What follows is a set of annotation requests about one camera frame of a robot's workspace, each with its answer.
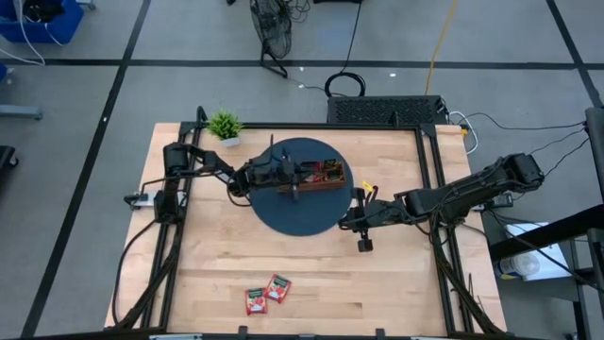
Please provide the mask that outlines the clear plastic bottle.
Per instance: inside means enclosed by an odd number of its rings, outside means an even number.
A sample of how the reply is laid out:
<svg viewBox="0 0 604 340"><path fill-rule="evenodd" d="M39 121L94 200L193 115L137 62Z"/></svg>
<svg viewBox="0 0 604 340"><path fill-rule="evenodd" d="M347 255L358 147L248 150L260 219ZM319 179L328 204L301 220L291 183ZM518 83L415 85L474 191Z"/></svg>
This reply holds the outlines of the clear plastic bottle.
<svg viewBox="0 0 604 340"><path fill-rule="evenodd" d="M503 280L523 279L537 274L540 269L539 259L528 252L494 262L495 274Z"/></svg>

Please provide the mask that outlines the white box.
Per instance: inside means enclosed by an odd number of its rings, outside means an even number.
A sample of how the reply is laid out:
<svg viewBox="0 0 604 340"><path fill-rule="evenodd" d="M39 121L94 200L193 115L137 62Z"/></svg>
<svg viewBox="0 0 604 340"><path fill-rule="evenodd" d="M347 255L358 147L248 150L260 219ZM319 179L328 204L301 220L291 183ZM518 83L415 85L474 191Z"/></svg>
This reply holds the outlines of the white box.
<svg viewBox="0 0 604 340"><path fill-rule="evenodd" d="M523 281L542 281L561 278L569 278L569 266L565 260L562 250L558 244L532 250L528 253L534 254L541 263L541 269L537 274L523 278Z"/></svg>

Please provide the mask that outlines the grey metal bar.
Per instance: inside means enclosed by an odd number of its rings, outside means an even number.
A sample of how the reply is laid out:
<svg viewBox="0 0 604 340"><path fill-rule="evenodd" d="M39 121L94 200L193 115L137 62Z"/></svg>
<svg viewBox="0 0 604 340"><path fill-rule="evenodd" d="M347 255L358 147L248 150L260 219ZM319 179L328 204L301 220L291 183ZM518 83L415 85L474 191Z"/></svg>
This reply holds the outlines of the grey metal bar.
<svg viewBox="0 0 604 340"><path fill-rule="evenodd" d="M41 120L43 112L38 107L0 104L0 117Z"/></svg>

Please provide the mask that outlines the black power adapter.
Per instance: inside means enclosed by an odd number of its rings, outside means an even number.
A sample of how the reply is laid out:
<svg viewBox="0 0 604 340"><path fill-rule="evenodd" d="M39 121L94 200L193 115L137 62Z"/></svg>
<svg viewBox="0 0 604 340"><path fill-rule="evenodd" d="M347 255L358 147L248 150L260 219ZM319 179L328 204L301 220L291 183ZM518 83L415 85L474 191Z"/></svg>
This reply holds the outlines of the black power adapter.
<svg viewBox="0 0 604 340"><path fill-rule="evenodd" d="M509 193L498 195L494 198L491 198L477 206L473 207L472 210L475 212L484 212L490 209L497 208L509 208L513 206L513 198Z"/></svg>

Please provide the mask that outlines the black perforated computer case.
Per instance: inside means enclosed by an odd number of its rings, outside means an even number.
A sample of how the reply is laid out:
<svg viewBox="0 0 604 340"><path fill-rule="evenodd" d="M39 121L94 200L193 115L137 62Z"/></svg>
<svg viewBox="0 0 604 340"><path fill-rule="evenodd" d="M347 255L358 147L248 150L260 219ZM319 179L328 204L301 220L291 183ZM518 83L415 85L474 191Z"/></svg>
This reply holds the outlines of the black perforated computer case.
<svg viewBox="0 0 604 340"><path fill-rule="evenodd" d="M448 114L439 95L331 97L327 101L331 124L444 125Z"/></svg>

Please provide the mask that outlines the green plant in white pot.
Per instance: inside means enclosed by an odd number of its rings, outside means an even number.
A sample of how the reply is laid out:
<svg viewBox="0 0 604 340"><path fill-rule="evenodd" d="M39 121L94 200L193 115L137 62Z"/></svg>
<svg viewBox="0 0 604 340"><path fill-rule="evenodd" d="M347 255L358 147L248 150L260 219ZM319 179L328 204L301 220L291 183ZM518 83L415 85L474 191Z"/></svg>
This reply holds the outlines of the green plant in white pot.
<svg viewBox="0 0 604 340"><path fill-rule="evenodd" d="M211 116L208 130L224 147L234 147L241 143L239 134L243 124L230 111L219 110Z"/></svg>

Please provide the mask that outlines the wooden three-compartment tray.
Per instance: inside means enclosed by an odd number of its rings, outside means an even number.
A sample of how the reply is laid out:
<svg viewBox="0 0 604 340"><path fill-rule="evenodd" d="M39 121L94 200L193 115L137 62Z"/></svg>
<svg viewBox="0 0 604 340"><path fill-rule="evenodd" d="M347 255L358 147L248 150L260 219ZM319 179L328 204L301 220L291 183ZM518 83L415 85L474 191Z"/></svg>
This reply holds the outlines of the wooden three-compartment tray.
<svg viewBox="0 0 604 340"><path fill-rule="evenodd" d="M327 178L323 182L314 182L314 183L305 183L305 176L309 175L310 172L304 171L301 167L301 163L299 164L300 171L302 173L302 181L299 186L299 192L310 192L310 191L324 191L331 189L341 189L346 185L346 173L345 173L345 181L328 181Z"/></svg>

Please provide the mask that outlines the blue plastic bin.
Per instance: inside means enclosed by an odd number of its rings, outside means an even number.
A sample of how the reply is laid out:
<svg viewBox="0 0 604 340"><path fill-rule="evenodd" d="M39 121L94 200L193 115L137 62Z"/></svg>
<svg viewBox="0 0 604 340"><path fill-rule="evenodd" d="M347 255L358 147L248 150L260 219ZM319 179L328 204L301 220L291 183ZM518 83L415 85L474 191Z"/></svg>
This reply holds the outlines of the blue plastic bin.
<svg viewBox="0 0 604 340"><path fill-rule="evenodd" d="M76 0L0 0L0 35L11 43L66 44L83 16Z"/></svg>

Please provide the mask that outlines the red strawberry tea packet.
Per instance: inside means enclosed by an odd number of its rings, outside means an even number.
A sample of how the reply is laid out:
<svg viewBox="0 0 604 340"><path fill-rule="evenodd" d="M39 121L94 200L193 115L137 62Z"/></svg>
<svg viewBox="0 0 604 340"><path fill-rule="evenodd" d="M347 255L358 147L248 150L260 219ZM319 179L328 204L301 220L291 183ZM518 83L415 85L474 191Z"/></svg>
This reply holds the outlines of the red strawberry tea packet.
<svg viewBox="0 0 604 340"><path fill-rule="evenodd" d="M264 296L268 299L276 301L277 303L282 303L291 286L292 282L290 280L274 274L264 290Z"/></svg>
<svg viewBox="0 0 604 340"><path fill-rule="evenodd" d="M245 291L245 309L247 315L267 313L264 288L252 288Z"/></svg>
<svg viewBox="0 0 604 340"><path fill-rule="evenodd" d="M328 163L328 161L317 161L320 163L320 169L318 171L307 171L306 169L302 168L304 171L310 172L311 174L316 174L316 175L321 175L322 176L322 181L325 181L327 176L326 176L326 165Z"/></svg>

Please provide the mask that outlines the dark grey post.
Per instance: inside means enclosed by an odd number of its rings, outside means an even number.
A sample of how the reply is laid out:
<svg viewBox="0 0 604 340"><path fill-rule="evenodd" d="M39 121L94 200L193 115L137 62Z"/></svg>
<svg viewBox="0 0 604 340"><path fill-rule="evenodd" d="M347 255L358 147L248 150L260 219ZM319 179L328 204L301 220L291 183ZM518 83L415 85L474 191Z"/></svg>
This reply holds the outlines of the dark grey post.
<svg viewBox="0 0 604 340"><path fill-rule="evenodd" d="M586 109L585 116L600 193L604 200L604 108Z"/></svg>

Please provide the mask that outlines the round dark blue placemat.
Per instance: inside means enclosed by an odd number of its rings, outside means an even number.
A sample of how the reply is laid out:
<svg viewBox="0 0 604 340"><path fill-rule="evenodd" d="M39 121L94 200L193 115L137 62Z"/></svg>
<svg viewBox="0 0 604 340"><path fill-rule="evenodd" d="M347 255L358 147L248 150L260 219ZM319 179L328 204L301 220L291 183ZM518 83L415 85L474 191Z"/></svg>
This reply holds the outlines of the round dark blue placemat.
<svg viewBox="0 0 604 340"><path fill-rule="evenodd" d="M249 196L254 213L269 228L287 235L311 236L331 229L346 215L352 201L354 178L350 166L331 145L304 137L275 142L260 154L260 160L266 162L271 155L278 159L283 151L296 163L342 162L346 184L340 189L301 192L298 199L276 187L253 190Z"/></svg>

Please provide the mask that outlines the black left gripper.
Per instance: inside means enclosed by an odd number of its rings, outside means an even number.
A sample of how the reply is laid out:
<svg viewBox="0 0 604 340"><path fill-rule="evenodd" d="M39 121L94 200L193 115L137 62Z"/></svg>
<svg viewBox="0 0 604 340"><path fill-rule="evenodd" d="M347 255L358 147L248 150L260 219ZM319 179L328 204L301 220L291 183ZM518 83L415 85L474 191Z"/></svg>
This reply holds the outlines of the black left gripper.
<svg viewBox="0 0 604 340"><path fill-rule="evenodd" d="M320 163L316 161L305 161L301 163L301 167L307 171L318 171ZM286 185L289 188L293 200L299 199L299 186L302 181L302 173L299 165L292 161L290 153L283 148L281 156L277 159L277 165L270 167L265 172L260 172L257 175L258 188L273 188ZM305 183L321 182L322 176L311 174L304 178Z"/></svg>

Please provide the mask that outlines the black metal beam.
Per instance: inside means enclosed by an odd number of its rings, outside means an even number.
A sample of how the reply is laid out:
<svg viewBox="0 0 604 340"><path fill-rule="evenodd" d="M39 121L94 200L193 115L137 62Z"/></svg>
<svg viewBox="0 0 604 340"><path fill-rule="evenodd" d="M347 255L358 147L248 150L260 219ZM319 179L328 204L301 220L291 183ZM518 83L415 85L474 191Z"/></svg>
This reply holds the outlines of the black metal beam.
<svg viewBox="0 0 604 340"><path fill-rule="evenodd" d="M604 265L604 204L565 217L546 226L490 246L492 260L500 260L530 251L527 243L537 248L547 247L586 235L593 264Z"/></svg>

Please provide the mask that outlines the black floor fan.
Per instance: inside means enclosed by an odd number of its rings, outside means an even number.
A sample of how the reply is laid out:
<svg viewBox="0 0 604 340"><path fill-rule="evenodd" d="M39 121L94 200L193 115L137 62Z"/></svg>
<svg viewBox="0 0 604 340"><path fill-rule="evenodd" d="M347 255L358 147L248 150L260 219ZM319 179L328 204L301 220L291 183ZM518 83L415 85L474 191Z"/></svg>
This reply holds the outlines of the black floor fan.
<svg viewBox="0 0 604 340"><path fill-rule="evenodd" d="M280 60L292 47L292 21L284 0L250 0L250 13L260 39L260 66L283 77L287 70Z"/></svg>

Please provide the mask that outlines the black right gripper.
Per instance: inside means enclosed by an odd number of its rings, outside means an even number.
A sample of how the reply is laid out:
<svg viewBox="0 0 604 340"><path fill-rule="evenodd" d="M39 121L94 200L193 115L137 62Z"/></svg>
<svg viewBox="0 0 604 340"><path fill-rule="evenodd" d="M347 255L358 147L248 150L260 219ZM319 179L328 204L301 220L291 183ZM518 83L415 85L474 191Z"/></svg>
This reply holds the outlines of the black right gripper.
<svg viewBox="0 0 604 340"><path fill-rule="evenodd" d="M376 194L366 196L362 188L355 189L357 207L349 208L345 218L355 220L338 221L340 230L357 232L361 239L358 241L359 252L371 252L373 241L369 238L369 229L383 227L402 222L402 202L399 200L385 201L376 199Z"/></svg>

